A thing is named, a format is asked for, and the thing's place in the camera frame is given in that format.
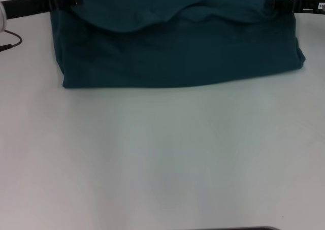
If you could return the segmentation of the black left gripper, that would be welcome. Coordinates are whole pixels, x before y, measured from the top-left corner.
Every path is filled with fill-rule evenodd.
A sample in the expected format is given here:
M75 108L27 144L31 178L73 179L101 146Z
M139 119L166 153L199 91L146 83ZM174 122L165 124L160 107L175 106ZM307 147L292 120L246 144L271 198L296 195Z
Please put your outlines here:
M7 19L21 18L80 6L83 0L9 0L1 2Z

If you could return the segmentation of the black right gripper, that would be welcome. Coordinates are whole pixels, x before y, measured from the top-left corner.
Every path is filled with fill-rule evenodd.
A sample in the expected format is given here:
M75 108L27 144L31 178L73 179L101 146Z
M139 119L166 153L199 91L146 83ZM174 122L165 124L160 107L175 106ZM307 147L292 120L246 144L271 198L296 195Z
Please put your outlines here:
M265 9L279 12L324 13L324 0L265 0Z

